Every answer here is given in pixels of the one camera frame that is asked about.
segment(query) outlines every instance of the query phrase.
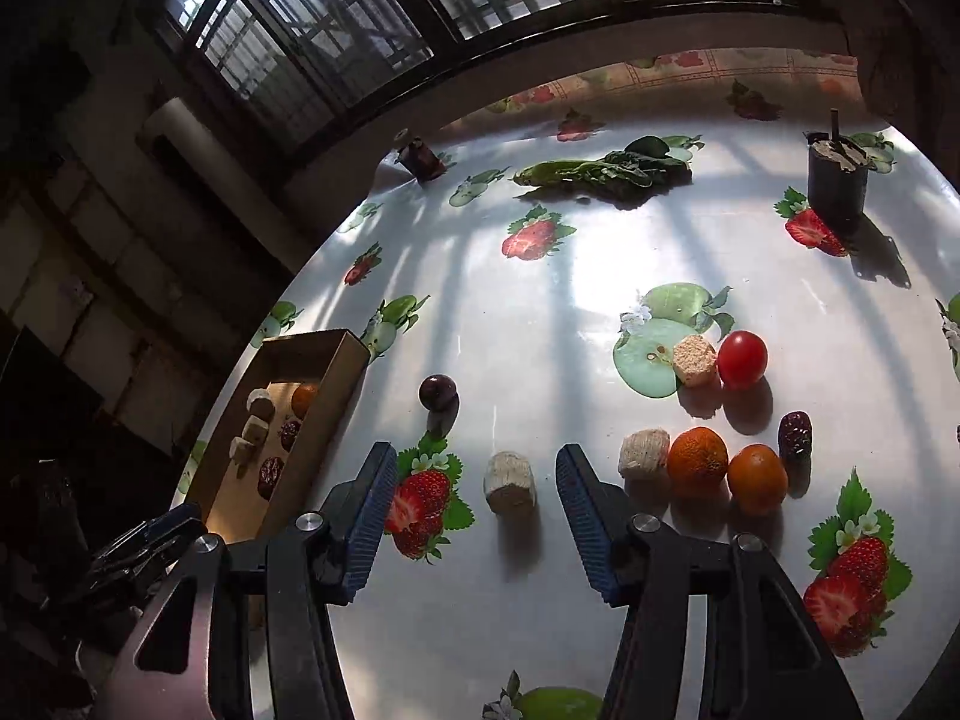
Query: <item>screw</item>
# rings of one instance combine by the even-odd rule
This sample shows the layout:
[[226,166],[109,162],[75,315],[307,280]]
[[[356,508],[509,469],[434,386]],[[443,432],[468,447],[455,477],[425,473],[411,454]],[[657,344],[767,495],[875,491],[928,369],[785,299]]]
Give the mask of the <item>screw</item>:
[[752,533],[741,533],[736,537],[736,545],[744,552],[760,552],[763,541]]
[[220,537],[216,533],[204,533],[203,536],[200,536],[196,541],[193,542],[193,548],[203,555],[205,552],[213,552],[217,548],[217,544],[220,543]]
[[306,512],[296,518],[296,526],[301,531],[315,531],[323,525],[323,517],[318,512]]
[[656,531],[659,531],[659,519],[656,519],[653,514],[635,514],[630,524],[639,533],[656,533]]

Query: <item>brown box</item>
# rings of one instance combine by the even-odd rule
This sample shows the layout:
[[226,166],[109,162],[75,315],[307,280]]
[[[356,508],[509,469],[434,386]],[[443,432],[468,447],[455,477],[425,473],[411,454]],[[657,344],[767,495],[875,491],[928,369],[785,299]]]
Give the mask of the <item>brown box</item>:
[[[203,461],[186,494],[200,505],[211,533],[227,543],[272,536],[301,513],[326,447],[349,404],[370,353],[349,330],[322,330],[270,338],[253,357],[210,437]],[[289,386],[281,383],[292,382]],[[299,429],[270,501],[257,492],[261,461],[277,441],[277,428],[290,413],[290,395],[301,382],[317,385],[317,396]],[[277,404],[270,439],[246,472],[229,459],[230,441],[241,435],[250,416],[247,395],[268,389]]]

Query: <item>table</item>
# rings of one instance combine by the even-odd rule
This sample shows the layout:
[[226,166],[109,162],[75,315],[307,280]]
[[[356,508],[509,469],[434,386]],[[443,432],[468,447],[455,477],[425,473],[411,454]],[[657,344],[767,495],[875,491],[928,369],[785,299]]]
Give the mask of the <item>table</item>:
[[[861,251],[847,257],[799,245],[774,209],[788,187],[805,191],[803,132],[827,128],[831,107],[844,132],[882,131],[896,156],[891,172],[870,175],[871,223]],[[599,158],[647,134],[699,136],[692,184],[631,207],[587,193],[527,194],[532,188],[510,180],[534,163]],[[462,461],[457,490],[474,522],[446,530],[443,557],[430,565],[384,538],[366,589],[351,607],[330,610],[358,720],[479,717],[512,670],[524,692],[563,685],[602,696],[624,610],[587,585],[556,493],[557,450],[579,443],[601,479],[619,482],[617,452],[636,430],[675,436],[704,424],[733,455],[748,443],[776,447],[781,415],[798,409],[813,422],[812,466],[780,514],[744,523],[727,505],[662,495],[644,504],[682,533],[717,541],[750,527],[803,592],[817,575],[811,532],[836,514],[856,467],[872,498],[847,493],[843,512],[863,526],[856,533],[887,541],[892,524],[902,566],[888,577],[896,598],[880,623],[885,635],[841,664],[865,717],[897,717],[960,617],[952,560],[960,384],[935,302],[946,308],[960,290],[960,201],[915,146],[865,111],[853,60],[760,49],[639,59],[515,95],[427,140],[451,163],[446,174],[420,187],[386,157],[376,189],[259,333],[361,334],[381,300],[429,295],[409,332],[377,330],[383,353],[310,495],[314,505],[353,476],[375,440],[416,445],[424,376],[446,373],[459,388],[446,451]],[[528,224],[511,236],[525,217],[553,226],[531,232]],[[618,370],[619,315],[677,282],[711,296],[730,286],[723,312],[765,339],[766,385],[748,403],[647,397],[625,381],[637,384],[635,370]],[[718,335],[715,324],[707,330]],[[238,362],[201,439],[253,353]],[[483,498],[488,458],[500,450],[534,467],[539,509],[524,526],[498,520]],[[466,518],[459,509],[451,524]],[[822,565],[837,551],[834,525],[817,538]],[[705,607],[691,599],[688,651],[702,648]],[[680,718],[695,717],[701,667],[688,655]]]

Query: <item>tomato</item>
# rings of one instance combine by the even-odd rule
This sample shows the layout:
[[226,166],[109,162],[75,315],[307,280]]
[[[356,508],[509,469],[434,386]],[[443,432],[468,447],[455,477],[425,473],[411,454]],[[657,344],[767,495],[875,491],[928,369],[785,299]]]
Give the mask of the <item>tomato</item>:
[[767,346],[753,333],[737,330],[727,336],[717,353],[717,372],[730,389],[747,389],[767,370]]

